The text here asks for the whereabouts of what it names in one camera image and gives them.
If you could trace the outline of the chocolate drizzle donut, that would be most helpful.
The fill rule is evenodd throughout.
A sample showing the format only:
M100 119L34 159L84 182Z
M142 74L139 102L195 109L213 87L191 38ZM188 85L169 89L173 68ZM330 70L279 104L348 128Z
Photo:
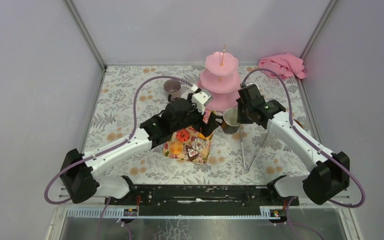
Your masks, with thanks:
M208 141L204 138L197 137L191 142L191 146L197 151L202 152L208 147Z

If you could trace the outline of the floral tablecloth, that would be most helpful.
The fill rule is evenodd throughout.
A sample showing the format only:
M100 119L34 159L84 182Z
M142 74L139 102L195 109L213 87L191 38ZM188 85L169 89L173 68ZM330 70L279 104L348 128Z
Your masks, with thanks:
M84 150L91 151L128 136L134 123L142 123L167 105L165 76L190 83L199 79L202 65L110 66L106 71ZM242 126L246 162L249 166L268 132L258 125ZM240 134L214 132L206 164L163 155L163 147L136 154L104 172L105 176L128 176L135 184L264 185L282 175L308 173L305 165L283 141L268 138L248 174L243 172Z

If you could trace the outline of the orange round pastry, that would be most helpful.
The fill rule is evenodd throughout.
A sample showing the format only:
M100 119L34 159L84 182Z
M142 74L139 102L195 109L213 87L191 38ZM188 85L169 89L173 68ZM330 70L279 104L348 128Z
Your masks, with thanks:
M181 141L171 141L168 144L168 151L173 155L179 155L183 152L184 144Z

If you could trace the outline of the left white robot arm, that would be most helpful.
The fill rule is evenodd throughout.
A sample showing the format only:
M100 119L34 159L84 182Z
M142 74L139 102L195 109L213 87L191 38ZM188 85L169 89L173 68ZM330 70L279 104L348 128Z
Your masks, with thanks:
M132 204L133 183L126 177L112 178L103 173L123 160L165 144L179 130L193 127L205 137L209 136L218 127L213 113L204 121L205 107L211 100L202 92L187 99L175 98L161 113L141 123L129 137L87 153L80 153L76 148L70 150L59 176L69 200L79 204L101 194L116 198L124 206Z

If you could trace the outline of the pink cloth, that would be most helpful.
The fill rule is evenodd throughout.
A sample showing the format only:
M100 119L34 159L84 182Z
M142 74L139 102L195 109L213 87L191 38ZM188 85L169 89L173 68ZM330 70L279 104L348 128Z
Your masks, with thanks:
M294 76L302 80L307 76L304 61L291 53L264 57L258 62L258 67L275 72L283 80Z

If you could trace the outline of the black mug white inside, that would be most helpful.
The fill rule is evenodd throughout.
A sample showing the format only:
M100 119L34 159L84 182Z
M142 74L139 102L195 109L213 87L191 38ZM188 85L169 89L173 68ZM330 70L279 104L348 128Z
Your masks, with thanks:
M221 120L221 122L217 123L220 125L222 131L228 135L235 134L241 126L238 122L238 109L236 107L227 109L223 115L217 115L216 119Z

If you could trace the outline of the brown wooden saucer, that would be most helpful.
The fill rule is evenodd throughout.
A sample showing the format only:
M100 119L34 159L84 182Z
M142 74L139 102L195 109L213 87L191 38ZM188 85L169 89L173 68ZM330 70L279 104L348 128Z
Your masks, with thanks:
M293 119L293 120L301 129L305 129L300 121L298 121L297 119Z

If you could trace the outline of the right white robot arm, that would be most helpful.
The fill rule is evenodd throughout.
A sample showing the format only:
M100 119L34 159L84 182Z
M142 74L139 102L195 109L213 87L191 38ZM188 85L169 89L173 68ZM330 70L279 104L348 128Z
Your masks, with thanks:
M302 161L307 175L284 175L268 183L267 201L281 205L287 197L307 197L322 205L346 190L350 177L350 159L344 152L334 153L317 142L294 122L277 100L266 101L256 84L238 90L237 120L240 124L255 123L278 137Z

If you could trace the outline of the chocolate cake piece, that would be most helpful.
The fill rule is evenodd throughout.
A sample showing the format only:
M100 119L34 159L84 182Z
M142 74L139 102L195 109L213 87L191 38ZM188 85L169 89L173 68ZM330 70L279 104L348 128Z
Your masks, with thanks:
M186 145L185 149L189 162L193 162L199 156L199 151L194 149L192 146Z

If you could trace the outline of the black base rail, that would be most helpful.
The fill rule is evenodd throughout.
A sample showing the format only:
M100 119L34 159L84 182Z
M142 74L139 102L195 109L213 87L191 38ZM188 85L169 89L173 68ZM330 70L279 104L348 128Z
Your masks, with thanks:
M130 206L128 217L274 217L285 216L287 204L269 185L137 184L122 198L106 197L110 206Z

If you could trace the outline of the red donut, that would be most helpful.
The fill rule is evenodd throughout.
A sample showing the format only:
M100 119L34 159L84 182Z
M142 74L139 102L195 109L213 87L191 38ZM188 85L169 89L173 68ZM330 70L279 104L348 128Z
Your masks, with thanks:
M191 134L187 129L179 130L176 133L176 139L182 143L187 142L191 138Z

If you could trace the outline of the metal tongs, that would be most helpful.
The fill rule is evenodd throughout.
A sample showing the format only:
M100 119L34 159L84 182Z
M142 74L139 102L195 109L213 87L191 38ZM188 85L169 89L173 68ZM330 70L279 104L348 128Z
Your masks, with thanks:
M244 137L242 136L242 133L243 133L243 131L242 131L242 127L240 127L240 128L238 129L238 133L239 133L239 135L240 135L240 150L241 150L241 161L242 161L242 167L243 167L243 174L245 175L245 174L248 174L248 173L250 172L250 170L251 170L251 168L252 168L254 162L256 161L258 155L260 154L260 152L261 152L262 149L263 149L264 144L265 144L266 141L267 141L267 138L268 138L268 136L269 136L269 133L267 133L267 134L265 135L265 138L263 139L260 148L258 149L256 155L254 156L254 159L250 162L250 165L247 165L246 148L244 147L244 142L243 142Z

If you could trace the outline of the floral dessert tray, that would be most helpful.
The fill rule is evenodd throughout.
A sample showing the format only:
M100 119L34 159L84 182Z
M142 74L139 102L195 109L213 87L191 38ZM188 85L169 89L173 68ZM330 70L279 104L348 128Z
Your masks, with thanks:
M211 151L213 132L205 137L192 126L176 131L163 147L165 157L184 162L206 164Z

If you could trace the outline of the pink three-tier cake stand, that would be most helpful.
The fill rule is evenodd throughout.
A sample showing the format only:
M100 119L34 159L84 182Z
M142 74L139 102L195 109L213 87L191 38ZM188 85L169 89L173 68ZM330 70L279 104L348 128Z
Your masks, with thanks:
M216 51L205 59L205 69L196 85L208 91L212 100L206 105L211 111L224 112L237 106L241 86L239 60L231 53Z

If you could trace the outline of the purple mug black handle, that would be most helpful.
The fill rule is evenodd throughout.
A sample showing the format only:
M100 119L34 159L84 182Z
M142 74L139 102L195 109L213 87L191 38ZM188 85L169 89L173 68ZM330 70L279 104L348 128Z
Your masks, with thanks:
M182 97L182 84L179 80L168 79L163 84L163 90L169 102Z

